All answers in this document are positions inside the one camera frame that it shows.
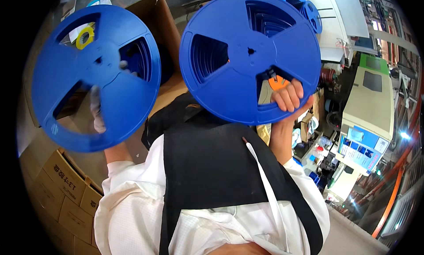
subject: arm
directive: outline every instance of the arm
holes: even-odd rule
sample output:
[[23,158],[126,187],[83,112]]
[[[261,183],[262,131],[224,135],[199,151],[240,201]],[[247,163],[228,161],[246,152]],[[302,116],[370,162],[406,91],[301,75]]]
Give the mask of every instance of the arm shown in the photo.
[[116,146],[105,149],[106,163],[112,163],[115,161],[131,161],[133,159],[128,151],[125,142],[122,142]]
[[[298,80],[293,79],[286,87],[273,92],[271,102],[277,102],[281,110],[293,113],[295,108],[299,108],[299,99],[301,98],[303,98],[302,84]],[[281,165],[284,165],[292,158],[291,143],[294,121],[312,106],[313,101],[314,98],[310,96],[306,104],[300,109],[272,125],[269,148]]]

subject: hand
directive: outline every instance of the hand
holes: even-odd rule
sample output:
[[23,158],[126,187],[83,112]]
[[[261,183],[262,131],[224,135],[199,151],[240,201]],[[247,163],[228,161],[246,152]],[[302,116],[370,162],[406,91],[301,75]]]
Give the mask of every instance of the hand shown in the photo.
[[271,95],[271,102],[277,102],[281,110],[293,113],[283,120],[274,123],[271,127],[269,148],[282,165],[292,157],[291,143],[294,121],[307,111],[314,102],[313,96],[309,96],[305,105],[294,112],[294,109],[299,108],[300,99],[303,97],[303,87],[297,79],[293,79],[289,85],[278,91],[274,91]]
[[[129,69],[125,69],[128,66],[127,61],[120,61],[119,68],[124,70],[127,73],[131,73]],[[131,73],[134,76],[137,76],[137,72]],[[100,104],[100,88],[97,85],[94,85],[90,89],[90,111],[91,115],[94,118],[94,129],[98,133],[104,133],[106,131],[105,123],[101,114],[101,104]]]

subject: white sleeve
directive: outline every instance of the white sleeve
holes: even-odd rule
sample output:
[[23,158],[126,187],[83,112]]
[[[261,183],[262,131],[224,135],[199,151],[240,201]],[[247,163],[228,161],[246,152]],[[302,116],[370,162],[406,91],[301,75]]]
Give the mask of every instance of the white sleeve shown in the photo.
[[299,187],[303,198],[310,206],[321,228],[323,241],[326,240],[330,231],[330,216],[327,205],[314,181],[305,175],[302,167],[297,164],[293,158],[287,161],[283,167],[293,178],[296,185]]
[[109,194],[128,180],[144,181],[165,187],[163,140],[164,136],[161,135],[153,142],[145,163],[135,165],[131,161],[115,161],[107,164],[108,178],[102,182],[104,194]]

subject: white paper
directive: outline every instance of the white paper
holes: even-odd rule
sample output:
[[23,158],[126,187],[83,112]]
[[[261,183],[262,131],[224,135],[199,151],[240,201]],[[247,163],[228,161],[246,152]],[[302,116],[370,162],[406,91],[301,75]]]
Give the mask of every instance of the white paper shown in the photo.
[[100,4],[101,5],[112,5],[112,2],[110,2],[110,0],[100,0]]
[[389,145],[389,141],[384,140],[383,138],[378,138],[377,144],[375,145],[374,149],[381,154],[383,154],[386,151],[387,146]]
[[87,26],[88,24],[84,24],[84,25],[78,26],[77,28],[69,32],[69,40],[71,41],[71,43],[75,42],[75,40],[78,38],[78,34]]

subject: gloved hand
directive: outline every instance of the gloved hand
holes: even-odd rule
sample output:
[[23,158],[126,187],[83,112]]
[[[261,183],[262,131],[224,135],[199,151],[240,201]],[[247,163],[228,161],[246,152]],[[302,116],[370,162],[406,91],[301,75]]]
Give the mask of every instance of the gloved hand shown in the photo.
[[[129,69],[126,69],[127,66],[127,61],[119,62],[119,68],[127,73],[131,73]],[[131,74],[137,76],[137,72],[132,72]],[[100,87],[97,85],[92,86],[90,89],[90,111],[94,118],[94,129],[98,133],[104,133],[106,131],[106,126],[101,114]]]

